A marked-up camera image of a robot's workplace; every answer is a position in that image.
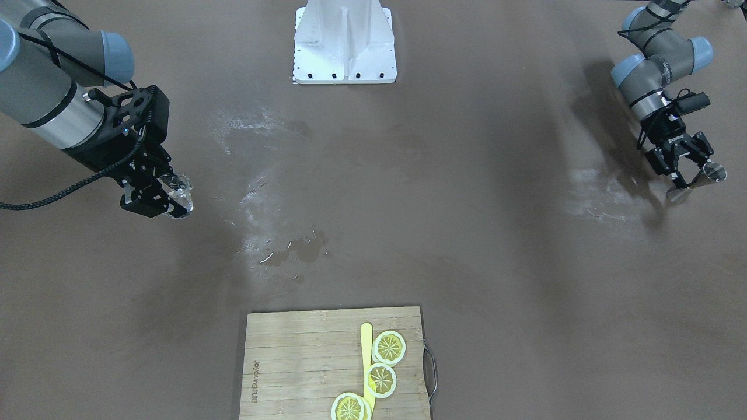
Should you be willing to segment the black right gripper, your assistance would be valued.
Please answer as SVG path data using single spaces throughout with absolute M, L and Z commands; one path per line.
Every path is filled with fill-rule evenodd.
M 154 218 L 175 210 L 171 199 L 190 198 L 190 179 L 175 173 L 162 146 L 170 101 L 158 86 L 113 97 L 94 88 L 86 95 L 89 106 L 104 106 L 104 119 L 87 141 L 64 149 L 66 155 L 95 173 L 123 160 L 108 176 L 122 183 L 120 207 L 127 212 Z

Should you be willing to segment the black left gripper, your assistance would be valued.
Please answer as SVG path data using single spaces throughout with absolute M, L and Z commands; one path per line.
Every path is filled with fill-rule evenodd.
M 698 167 L 704 167 L 714 154 L 713 147 L 702 131 L 686 138 L 684 146 L 687 152 L 682 152 L 678 146 L 671 147 L 669 141 L 686 131 L 686 125 L 675 107 L 661 107 L 641 120 L 640 127 L 642 134 L 655 146 L 645 153 L 649 165 L 657 175 L 669 176 L 678 190 L 688 186 L 679 171 L 680 156 L 684 153 Z

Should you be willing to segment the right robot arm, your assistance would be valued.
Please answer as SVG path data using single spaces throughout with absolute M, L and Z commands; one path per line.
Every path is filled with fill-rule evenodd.
M 170 101 L 133 82 L 134 56 L 117 33 L 92 31 L 56 1 L 3 1 L 1 109 L 93 175 L 58 194 L 2 208 L 24 211 L 109 177 L 123 210 L 180 219 L 194 208 L 187 176 L 175 173 L 163 142 Z

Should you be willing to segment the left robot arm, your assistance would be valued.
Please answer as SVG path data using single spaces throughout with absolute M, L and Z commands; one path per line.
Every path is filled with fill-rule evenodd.
M 703 69 L 712 62 L 713 48 L 704 37 L 686 39 L 674 29 L 686 1 L 651 1 L 632 11 L 619 35 L 638 48 L 638 54 L 613 67 L 613 81 L 640 123 L 637 149 L 645 141 L 652 149 L 645 157 L 656 174 L 667 176 L 675 191 L 696 186 L 680 173 L 679 161 L 689 159 L 699 168 L 699 179 L 712 165 L 713 147 L 702 132 L 687 133 L 683 116 L 710 105 L 705 93 L 683 90 L 671 96 L 670 83 Z

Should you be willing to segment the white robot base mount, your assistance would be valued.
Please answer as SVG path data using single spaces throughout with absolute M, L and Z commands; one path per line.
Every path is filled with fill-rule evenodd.
M 295 12 L 293 83 L 394 83 L 392 20 L 379 1 L 307 2 Z

